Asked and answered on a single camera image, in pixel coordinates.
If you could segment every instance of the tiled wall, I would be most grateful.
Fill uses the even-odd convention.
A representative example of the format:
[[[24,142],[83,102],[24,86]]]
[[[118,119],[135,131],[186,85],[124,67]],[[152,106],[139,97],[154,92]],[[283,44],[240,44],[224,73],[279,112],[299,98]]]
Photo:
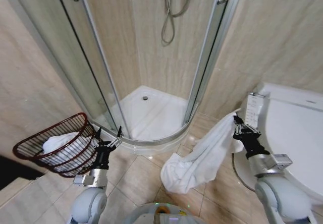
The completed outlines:
[[[122,99],[141,85],[132,1],[87,1],[119,98]]]
[[[173,13],[184,0],[172,0]],[[188,10],[174,19],[174,41],[164,46],[160,37],[166,17],[165,0],[132,0],[141,83],[188,98],[213,0],[191,0]],[[168,23],[166,38],[171,36]]]
[[[199,111],[222,118],[260,81],[323,93],[323,0],[240,0]]]
[[[20,0],[93,118],[106,112],[102,95],[60,0]]]
[[[0,0],[0,99],[0,155],[16,161],[17,142],[80,111],[7,0]]]
[[[174,20],[176,36],[169,46],[160,37],[165,0],[87,1],[121,99],[140,85],[188,98],[213,0],[190,1]],[[175,12],[182,5],[173,0]]]

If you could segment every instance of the bidet control panel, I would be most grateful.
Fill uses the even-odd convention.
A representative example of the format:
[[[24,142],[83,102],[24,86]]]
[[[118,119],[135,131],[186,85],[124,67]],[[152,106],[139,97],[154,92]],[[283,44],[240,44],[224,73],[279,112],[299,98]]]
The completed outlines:
[[[258,117],[261,107],[263,105],[263,96],[254,92],[250,93],[247,97],[246,114],[244,122],[258,128]]]

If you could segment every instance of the white towel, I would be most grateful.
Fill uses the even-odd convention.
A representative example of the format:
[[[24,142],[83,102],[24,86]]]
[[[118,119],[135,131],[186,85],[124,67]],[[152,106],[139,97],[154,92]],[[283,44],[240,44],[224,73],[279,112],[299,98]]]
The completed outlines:
[[[54,136],[48,138],[48,140],[43,144],[43,154],[47,154],[50,152],[55,151],[56,149],[59,149],[60,147],[63,147],[65,144],[67,144],[69,141],[71,141],[78,132],[72,132],[63,134],[60,136]],[[61,152],[58,152],[56,156],[58,157],[58,162],[64,162],[71,158],[73,158],[76,154],[78,154],[81,150],[84,149],[84,144],[88,143],[91,140],[91,137],[81,137],[79,136],[72,144],[64,148]],[[95,146],[97,144],[96,140],[93,139],[91,142],[92,146]]]
[[[235,115],[233,112],[220,120],[186,157],[173,153],[160,173],[168,191],[185,194],[190,188],[214,180],[227,152],[242,151],[240,141],[231,144]]]

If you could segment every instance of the shower hose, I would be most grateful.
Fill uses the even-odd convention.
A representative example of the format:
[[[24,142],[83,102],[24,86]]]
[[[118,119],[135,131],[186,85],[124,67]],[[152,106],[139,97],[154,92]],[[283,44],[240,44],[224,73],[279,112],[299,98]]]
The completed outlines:
[[[179,17],[182,14],[184,14],[188,8],[190,0],[185,0],[185,3],[182,7],[182,9],[178,13],[172,13],[172,0],[165,0],[165,7],[166,7],[166,18],[163,24],[163,28],[161,29],[161,39],[165,45],[171,44],[171,42],[174,40],[175,37],[175,25],[174,25],[174,18]],[[165,39],[165,32],[166,32],[166,26],[167,26],[167,21],[170,21],[171,27],[172,27],[172,36],[169,40]]]

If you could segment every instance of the toilet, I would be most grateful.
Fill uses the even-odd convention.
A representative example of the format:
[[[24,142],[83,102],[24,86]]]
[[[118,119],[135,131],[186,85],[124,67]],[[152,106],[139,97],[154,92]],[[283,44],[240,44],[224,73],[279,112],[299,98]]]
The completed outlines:
[[[323,95],[270,83],[260,83],[244,100],[238,115],[261,131],[259,142],[271,153],[287,154],[293,164],[285,177],[323,204]],[[234,154],[234,168],[242,183],[256,182],[245,157]]]

